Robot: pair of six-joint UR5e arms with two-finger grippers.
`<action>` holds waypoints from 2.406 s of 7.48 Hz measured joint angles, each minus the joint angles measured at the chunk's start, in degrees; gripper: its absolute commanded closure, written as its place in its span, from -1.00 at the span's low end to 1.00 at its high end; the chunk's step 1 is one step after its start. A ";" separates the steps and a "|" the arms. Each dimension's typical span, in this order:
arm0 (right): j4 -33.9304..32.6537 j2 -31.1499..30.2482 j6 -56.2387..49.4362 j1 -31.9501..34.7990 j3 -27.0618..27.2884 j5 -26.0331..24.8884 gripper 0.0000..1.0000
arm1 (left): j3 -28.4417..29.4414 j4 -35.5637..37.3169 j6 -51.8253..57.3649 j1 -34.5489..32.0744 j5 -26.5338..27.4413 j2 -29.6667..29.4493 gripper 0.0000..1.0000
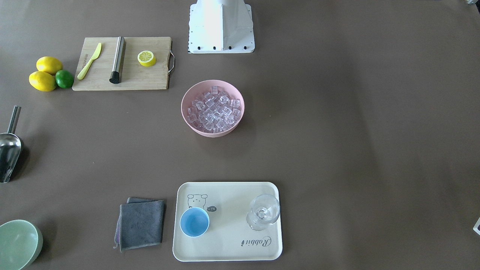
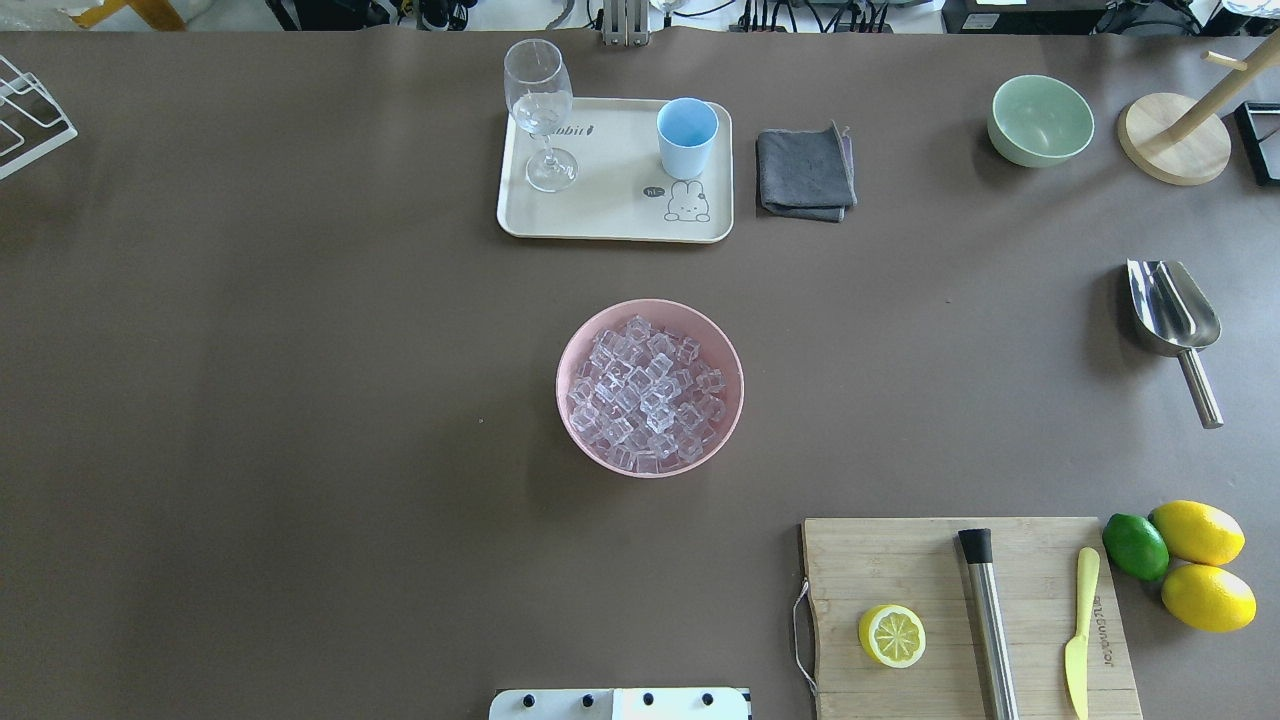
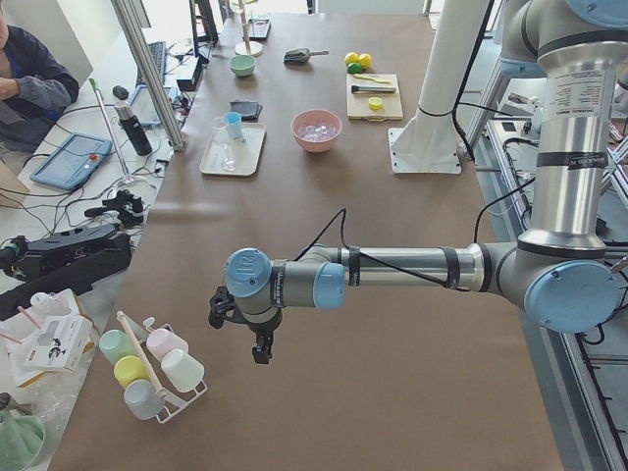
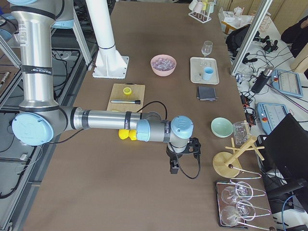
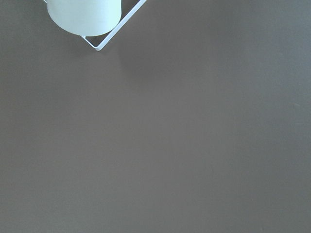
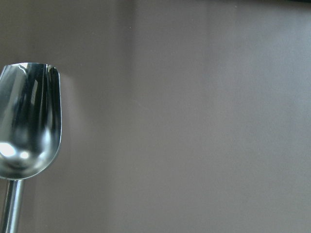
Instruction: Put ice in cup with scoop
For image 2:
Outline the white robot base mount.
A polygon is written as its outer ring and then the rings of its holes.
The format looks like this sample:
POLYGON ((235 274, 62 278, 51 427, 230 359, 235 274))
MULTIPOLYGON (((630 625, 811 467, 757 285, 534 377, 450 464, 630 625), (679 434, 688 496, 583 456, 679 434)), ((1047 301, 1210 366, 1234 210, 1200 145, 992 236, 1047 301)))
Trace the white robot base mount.
POLYGON ((489 719, 751 719, 750 692, 732 687, 508 689, 489 719))

